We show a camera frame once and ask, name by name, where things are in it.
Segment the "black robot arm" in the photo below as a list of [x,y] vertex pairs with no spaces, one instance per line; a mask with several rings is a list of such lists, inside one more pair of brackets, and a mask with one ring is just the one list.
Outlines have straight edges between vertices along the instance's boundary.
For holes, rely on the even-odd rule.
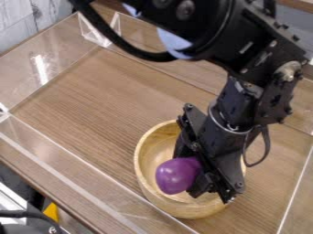
[[275,0],[119,0],[151,23],[166,50],[130,44],[89,0],[69,0],[97,31],[135,57],[154,62],[206,60],[227,72],[227,82],[204,112],[186,104],[178,117],[174,157],[200,165],[186,192],[215,193],[230,202],[245,191],[246,151],[269,126],[291,115],[293,90],[303,77],[306,51],[277,21]]

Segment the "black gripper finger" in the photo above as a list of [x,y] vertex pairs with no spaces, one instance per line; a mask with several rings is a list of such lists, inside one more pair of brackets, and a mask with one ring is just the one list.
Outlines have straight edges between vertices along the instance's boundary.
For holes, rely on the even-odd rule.
[[214,193],[217,191],[210,173],[200,173],[192,182],[191,187],[187,189],[187,193],[192,198],[198,198],[204,193]]
[[227,204],[246,190],[242,156],[239,152],[219,155],[210,159],[217,192],[223,204]]

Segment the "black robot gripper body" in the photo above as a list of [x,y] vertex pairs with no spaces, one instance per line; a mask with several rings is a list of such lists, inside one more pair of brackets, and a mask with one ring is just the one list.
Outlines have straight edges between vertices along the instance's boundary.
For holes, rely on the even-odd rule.
[[[265,87],[230,78],[206,112],[186,103],[178,117],[180,134],[174,157],[195,157],[208,168],[221,168],[222,163],[229,164],[235,159],[243,160],[246,167],[258,165],[271,146],[267,126],[255,122],[255,109],[263,93]],[[250,163],[247,150],[258,135],[263,138],[263,155]]]

